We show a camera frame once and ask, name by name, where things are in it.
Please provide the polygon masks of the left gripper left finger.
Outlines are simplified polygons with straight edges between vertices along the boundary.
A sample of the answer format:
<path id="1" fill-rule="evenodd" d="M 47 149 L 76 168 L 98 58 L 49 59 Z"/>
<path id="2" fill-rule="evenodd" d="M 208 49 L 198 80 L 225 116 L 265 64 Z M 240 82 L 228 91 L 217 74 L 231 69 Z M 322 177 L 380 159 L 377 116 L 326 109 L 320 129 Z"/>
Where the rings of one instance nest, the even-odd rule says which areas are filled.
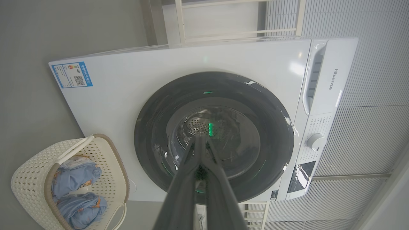
<path id="1" fill-rule="evenodd" d="M 200 166 L 201 136 L 191 138 L 180 163 L 178 173 L 172 180 L 165 202 L 153 226 L 154 230 L 192 230 L 196 206 L 196 170 Z"/>

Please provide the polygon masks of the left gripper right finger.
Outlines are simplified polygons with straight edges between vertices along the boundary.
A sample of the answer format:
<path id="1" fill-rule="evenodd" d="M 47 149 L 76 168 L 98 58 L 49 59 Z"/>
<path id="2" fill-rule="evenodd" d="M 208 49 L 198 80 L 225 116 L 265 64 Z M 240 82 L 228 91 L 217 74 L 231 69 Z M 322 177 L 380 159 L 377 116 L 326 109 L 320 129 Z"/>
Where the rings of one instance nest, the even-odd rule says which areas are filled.
<path id="1" fill-rule="evenodd" d="M 204 137 L 202 166 L 206 171 L 206 214 L 209 230 L 246 230 L 238 201 L 209 137 Z"/>

